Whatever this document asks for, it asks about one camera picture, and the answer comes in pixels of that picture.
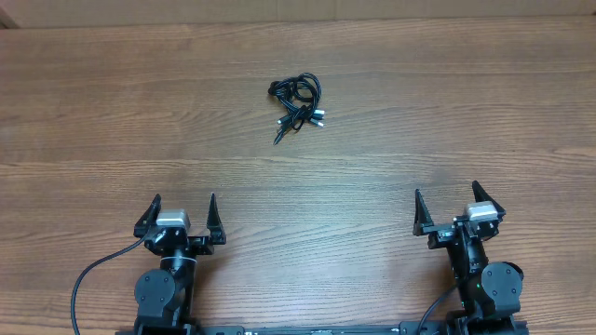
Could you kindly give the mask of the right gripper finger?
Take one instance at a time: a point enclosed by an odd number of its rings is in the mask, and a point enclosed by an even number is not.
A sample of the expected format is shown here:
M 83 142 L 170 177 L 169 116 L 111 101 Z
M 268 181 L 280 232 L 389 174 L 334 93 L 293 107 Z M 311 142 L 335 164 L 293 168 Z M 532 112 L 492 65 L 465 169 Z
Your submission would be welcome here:
M 472 191 L 477 203 L 489 201 L 492 203 L 497 212 L 497 217 L 502 219 L 506 214 L 506 210 L 500 206 L 488 193 L 482 188 L 478 181 L 473 181 L 471 184 Z
M 425 235 L 426 229 L 432 227 L 434 222 L 430 216 L 424 198 L 419 189 L 414 192 L 415 214 L 413 224 L 413 234 L 416 236 Z

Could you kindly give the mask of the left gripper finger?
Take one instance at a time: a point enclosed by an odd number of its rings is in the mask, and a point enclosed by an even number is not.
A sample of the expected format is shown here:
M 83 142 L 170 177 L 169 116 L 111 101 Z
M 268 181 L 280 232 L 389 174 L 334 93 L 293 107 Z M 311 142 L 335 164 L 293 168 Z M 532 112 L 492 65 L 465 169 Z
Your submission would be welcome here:
M 161 195 L 156 194 L 150 206 L 134 225 L 133 235 L 137 238 L 144 237 L 151 227 L 156 225 L 156 219 L 161 210 Z
M 217 207 L 216 195 L 212 194 L 210 196 L 210 207 L 208 212 L 208 218 L 206 226 L 210 231 L 209 235 L 209 244 L 212 246 L 215 245 L 225 245 L 226 244 L 226 233 L 219 215 L 219 210 Z

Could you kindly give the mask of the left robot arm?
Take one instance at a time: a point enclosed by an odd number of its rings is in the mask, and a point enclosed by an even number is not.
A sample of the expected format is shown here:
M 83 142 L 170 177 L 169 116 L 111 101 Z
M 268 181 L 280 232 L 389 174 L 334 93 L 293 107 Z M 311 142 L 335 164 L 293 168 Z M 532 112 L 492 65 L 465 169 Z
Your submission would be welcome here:
M 206 227 L 207 235 L 191 236 L 186 210 L 163 209 L 160 195 L 135 223 L 133 235 L 160 258 L 159 267 L 142 274 L 135 285 L 135 334 L 202 332 L 191 316 L 197 258 L 226 243 L 215 195 L 210 197 Z

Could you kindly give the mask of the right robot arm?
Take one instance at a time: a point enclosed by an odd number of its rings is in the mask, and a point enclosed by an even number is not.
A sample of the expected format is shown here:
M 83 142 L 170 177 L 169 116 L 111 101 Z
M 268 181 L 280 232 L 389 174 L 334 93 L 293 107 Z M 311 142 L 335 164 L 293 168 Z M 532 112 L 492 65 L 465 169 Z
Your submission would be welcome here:
M 454 284 L 425 311 L 416 325 L 417 334 L 527 334 L 523 321 L 514 319 L 521 310 L 520 296 L 524 273 L 513 262 L 490 262 L 483 243 L 498 235 L 506 215 L 500 206 L 473 181 L 475 201 L 450 223 L 436 224 L 419 190 L 414 192 L 413 235 L 427 236 L 430 249 L 448 252 Z M 454 291 L 459 292 L 461 308 L 442 321 L 428 318 Z

